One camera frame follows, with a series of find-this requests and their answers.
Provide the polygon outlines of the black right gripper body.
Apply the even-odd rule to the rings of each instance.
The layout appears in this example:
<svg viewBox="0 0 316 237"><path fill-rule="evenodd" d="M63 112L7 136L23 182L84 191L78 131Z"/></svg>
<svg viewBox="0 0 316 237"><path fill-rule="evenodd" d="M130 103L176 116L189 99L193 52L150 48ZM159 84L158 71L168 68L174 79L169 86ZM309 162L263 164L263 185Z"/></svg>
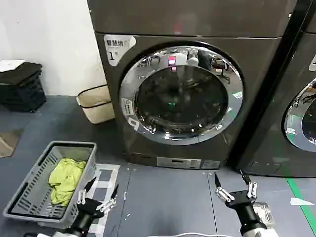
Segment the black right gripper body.
<svg viewBox="0 0 316 237"><path fill-rule="evenodd" d="M233 209L237 213L241 223L241 233L246 233L256 228L266 228L266 225L261 222L253 209L256 198L248 197L247 193L247 190L231 192L230 195L235 199L230 202L225 201L226 207Z"/></svg>

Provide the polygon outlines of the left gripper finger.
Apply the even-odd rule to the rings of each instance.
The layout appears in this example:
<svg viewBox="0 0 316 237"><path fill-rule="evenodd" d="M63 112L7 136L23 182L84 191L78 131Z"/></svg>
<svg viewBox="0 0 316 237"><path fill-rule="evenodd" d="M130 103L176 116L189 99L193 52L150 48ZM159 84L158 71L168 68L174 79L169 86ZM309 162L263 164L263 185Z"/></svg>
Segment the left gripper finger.
<svg viewBox="0 0 316 237"><path fill-rule="evenodd" d="M87 184L85 185L85 187L82 190L79 190L79 193L78 193L78 204L85 204L86 203L86 201L85 201L86 194L91 189L91 187L94 184L95 180L96 180L96 177L94 177L92 180L87 182Z"/></svg>
<svg viewBox="0 0 316 237"><path fill-rule="evenodd" d="M109 213L111 209L113 209L116 206L118 187L119 185L117 184L116 187L114 188L113 193L111 194L110 199L107 202L103 202L102 204L96 207L97 211L100 211L103 213Z"/></svg>

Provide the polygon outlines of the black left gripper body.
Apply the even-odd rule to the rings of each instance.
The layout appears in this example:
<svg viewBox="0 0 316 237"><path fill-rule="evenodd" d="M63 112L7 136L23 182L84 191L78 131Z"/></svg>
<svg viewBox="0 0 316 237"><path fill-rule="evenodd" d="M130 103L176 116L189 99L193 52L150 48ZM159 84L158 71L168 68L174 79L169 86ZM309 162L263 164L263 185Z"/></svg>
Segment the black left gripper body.
<svg viewBox="0 0 316 237"><path fill-rule="evenodd" d="M78 215L70 226L70 234L87 236L91 224L95 219L104 217L104 213L96 208L101 203L94 199L86 198L85 204L78 204Z"/></svg>

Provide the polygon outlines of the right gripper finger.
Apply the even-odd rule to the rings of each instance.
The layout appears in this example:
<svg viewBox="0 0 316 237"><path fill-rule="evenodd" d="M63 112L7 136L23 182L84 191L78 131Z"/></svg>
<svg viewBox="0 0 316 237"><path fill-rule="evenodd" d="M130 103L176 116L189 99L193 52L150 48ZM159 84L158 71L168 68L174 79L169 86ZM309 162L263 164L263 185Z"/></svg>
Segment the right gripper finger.
<svg viewBox="0 0 316 237"><path fill-rule="evenodd" d="M223 201L234 201L235 197L232 196L228 191L226 191L221 186L219 177L216 172L214 173L214 177L215 177L215 186L216 186L215 194L219 197L219 199Z"/></svg>
<svg viewBox="0 0 316 237"><path fill-rule="evenodd" d="M249 198L256 198L258 184L256 182L252 182L250 177L248 175L244 174L244 172L242 170L240 170L240 173L241 173L241 176L242 176L244 182L248 186L247 196Z"/></svg>

